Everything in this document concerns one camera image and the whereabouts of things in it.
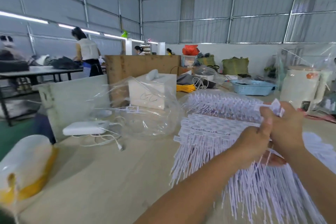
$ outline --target green woven sack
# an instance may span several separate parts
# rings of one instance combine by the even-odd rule
[[[201,65],[205,66],[215,66],[215,56],[210,55],[209,57],[206,58],[197,58],[197,60],[200,62]]]
[[[249,65],[249,58],[240,57],[233,57],[231,59],[223,59],[223,74],[231,74],[231,75],[238,75],[238,74],[248,74],[249,71],[247,69]]]

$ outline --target white shirt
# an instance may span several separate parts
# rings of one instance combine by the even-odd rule
[[[81,47],[82,60],[99,58],[98,47],[94,41],[82,38],[78,41],[78,43]]]

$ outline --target yellow cord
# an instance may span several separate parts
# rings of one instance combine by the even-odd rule
[[[183,92],[191,93],[195,90],[196,90],[196,87],[194,84],[191,84],[191,85],[176,84],[176,91],[183,91]]]

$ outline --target person's right hand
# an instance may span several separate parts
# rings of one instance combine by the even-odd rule
[[[268,107],[261,107],[260,113],[264,118],[266,115],[271,115],[273,120],[271,139],[274,150],[286,159],[287,156],[295,154],[295,151],[305,148],[302,139],[303,113],[296,111],[288,102],[281,102],[281,107],[285,110],[281,118],[267,112]]]

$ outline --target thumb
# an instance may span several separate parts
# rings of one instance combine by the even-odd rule
[[[273,112],[268,107],[260,107],[260,114],[264,118],[263,122],[260,125],[259,134],[263,134],[267,136],[267,138],[270,137],[271,131],[272,131],[272,124],[273,124]]]

